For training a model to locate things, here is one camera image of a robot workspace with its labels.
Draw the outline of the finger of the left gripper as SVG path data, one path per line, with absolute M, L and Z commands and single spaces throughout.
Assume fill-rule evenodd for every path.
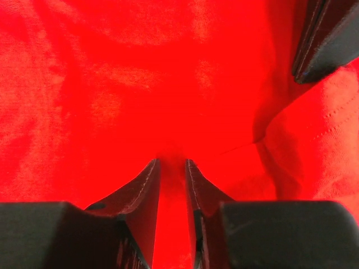
M 358 0 L 308 1 L 292 75 L 317 82 L 358 57 Z

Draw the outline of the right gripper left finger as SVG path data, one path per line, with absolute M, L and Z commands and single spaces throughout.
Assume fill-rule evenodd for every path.
M 81 209 L 69 202 L 1 204 L 2 268 L 151 268 L 160 161 Z

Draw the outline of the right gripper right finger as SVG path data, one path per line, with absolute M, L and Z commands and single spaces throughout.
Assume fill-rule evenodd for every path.
M 195 268 L 357 268 L 358 224 L 333 201 L 237 202 L 185 162 Z

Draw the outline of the red t shirt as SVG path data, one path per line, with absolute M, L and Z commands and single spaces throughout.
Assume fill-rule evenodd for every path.
M 1 202 L 79 208 L 152 159 L 151 268 L 192 268 L 185 161 L 358 217 L 358 62 L 296 84 L 308 1 L 2 1 Z

